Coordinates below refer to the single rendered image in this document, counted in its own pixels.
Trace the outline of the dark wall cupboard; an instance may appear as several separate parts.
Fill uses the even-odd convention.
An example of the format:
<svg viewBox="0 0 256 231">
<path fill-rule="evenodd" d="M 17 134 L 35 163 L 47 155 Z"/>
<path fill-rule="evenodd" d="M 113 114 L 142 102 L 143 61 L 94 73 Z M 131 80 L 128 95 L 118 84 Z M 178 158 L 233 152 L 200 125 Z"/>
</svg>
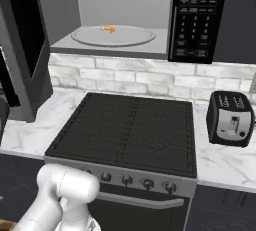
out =
<svg viewBox="0 0 256 231">
<path fill-rule="evenodd" d="M 225 0 L 214 61 L 256 64 L 256 0 Z"/>
</svg>

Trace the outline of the black gas hob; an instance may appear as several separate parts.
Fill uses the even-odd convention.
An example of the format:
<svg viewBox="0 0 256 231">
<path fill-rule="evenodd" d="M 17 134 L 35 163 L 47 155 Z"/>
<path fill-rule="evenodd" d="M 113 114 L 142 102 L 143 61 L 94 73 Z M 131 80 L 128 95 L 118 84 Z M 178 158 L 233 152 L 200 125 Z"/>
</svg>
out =
<svg viewBox="0 0 256 231">
<path fill-rule="evenodd" d="M 45 154 L 195 178 L 193 105 L 89 93 Z"/>
</svg>

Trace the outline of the black and silver toaster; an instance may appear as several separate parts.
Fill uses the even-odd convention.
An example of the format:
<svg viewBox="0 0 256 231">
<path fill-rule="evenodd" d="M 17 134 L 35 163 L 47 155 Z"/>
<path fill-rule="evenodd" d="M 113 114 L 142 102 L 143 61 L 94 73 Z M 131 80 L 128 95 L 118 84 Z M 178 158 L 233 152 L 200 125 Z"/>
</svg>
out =
<svg viewBox="0 0 256 231">
<path fill-rule="evenodd" d="M 206 124 L 212 144 L 245 148 L 255 125 L 247 96 L 234 91 L 214 91 L 210 96 Z"/>
</svg>

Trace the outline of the grey microwave turntable plate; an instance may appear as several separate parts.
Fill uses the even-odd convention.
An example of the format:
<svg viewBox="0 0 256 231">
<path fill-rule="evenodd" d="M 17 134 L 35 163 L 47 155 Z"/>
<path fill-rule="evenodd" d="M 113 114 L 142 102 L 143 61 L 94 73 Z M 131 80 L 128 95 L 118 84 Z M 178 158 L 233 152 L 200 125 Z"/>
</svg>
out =
<svg viewBox="0 0 256 231">
<path fill-rule="evenodd" d="M 71 38 L 90 46 L 130 47 L 148 43 L 156 37 L 154 32 L 141 27 L 109 25 L 115 28 L 115 32 L 110 34 L 102 31 L 101 26 L 80 27 L 71 34 Z"/>
</svg>

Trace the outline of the orange shrimp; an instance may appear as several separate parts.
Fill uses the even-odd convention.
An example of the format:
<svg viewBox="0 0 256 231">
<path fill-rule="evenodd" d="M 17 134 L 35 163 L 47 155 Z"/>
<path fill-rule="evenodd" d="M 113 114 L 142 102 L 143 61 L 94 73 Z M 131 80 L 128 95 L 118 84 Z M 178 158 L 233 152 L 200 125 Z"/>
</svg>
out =
<svg viewBox="0 0 256 231">
<path fill-rule="evenodd" d="M 103 25 L 100 27 L 102 31 L 108 31 L 110 34 L 115 32 L 115 28 L 109 25 Z"/>
</svg>

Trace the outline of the dark base cupboard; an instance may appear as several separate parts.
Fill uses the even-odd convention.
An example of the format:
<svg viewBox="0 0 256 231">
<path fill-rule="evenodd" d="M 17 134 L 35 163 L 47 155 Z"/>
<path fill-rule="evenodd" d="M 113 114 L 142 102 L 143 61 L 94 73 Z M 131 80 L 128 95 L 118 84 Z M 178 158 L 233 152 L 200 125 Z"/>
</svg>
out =
<svg viewBox="0 0 256 231">
<path fill-rule="evenodd" d="M 198 185 L 186 231 L 256 231 L 256 194 Z"/>
<path fill-rule="evenodd" d="M 18 222 L 35 200 L 44 161 L 0 154 L 0 219 Z"/>
</svg>

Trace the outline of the black microwave oven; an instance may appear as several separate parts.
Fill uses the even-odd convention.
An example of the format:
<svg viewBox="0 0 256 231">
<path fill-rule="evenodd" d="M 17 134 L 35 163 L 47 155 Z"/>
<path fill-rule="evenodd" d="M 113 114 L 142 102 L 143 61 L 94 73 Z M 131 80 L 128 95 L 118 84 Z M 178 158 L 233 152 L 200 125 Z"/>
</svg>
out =
<svg viewBox="0 0 256 231">
<path fill-rule="evenodd" d="M 211 63 L 225 0 L 41 0 L 53 53 Z M 123 25 L 148 29 L 154 40 L 130 47 L 79 43 L 80 27 Z"/>
</svg>

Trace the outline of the open black microwave door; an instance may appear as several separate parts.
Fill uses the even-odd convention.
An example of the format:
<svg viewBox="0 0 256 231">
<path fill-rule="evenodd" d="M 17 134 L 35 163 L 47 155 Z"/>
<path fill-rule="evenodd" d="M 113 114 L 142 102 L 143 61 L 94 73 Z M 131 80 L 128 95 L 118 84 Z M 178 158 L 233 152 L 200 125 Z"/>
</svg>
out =
<svg viewBox="0 0 256 231">
<path fill-rule="evenodd" d="M 53 93 L 40 0 L 0 0 L 0 87 L 12 120 L 33 122 Z"/>
</svg>

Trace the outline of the oven door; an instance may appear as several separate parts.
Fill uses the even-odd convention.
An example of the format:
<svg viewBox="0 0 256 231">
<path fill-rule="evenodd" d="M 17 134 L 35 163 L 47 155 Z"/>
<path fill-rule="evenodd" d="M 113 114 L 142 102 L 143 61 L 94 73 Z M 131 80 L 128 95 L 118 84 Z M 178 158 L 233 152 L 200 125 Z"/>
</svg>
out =
<svg viewBox="0 0 256 231">
<path fill-rule="evenodd" d="M 88 208 L 101 226 L 101 231 L 183 231 L 189 205 L 188 198 L 103 183 L 100 185 L 100 192 L 129 196 L 135 199 L 184 200 L 183 206 L 149 209 L 127 203 L 96 199 L 88 204 Z"/>
</svg>

